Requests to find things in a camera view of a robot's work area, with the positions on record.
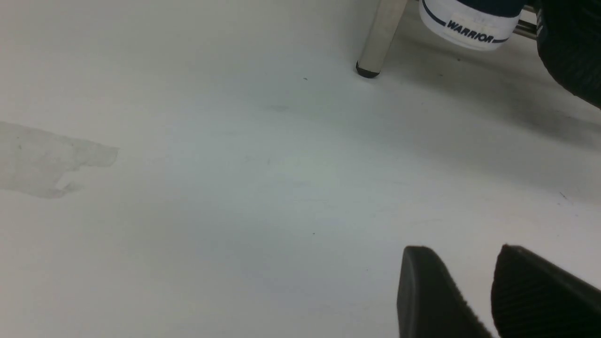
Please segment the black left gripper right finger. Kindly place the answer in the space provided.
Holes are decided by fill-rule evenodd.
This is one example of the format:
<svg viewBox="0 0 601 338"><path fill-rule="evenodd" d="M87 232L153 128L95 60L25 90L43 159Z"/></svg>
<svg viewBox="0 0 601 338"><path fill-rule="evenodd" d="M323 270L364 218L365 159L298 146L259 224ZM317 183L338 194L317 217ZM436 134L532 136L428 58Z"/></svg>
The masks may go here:
<svg viewBox="0 0 601 338"><path fill-rule="evenodd" d="M490 301L502 338L601 335L600 290L522 246L502 246Z"/></svg>

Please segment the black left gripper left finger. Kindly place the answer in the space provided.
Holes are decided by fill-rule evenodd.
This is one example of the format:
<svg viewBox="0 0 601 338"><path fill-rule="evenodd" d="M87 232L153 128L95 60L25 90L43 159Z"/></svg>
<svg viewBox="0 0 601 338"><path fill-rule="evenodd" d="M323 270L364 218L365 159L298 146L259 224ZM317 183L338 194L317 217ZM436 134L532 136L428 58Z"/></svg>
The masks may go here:
<svg viewBox="0 0 601 338"><path fill-rule="evenodd" d="M397 292L400 338L491 338L442 259L426 246L406 246Z"/></svg>

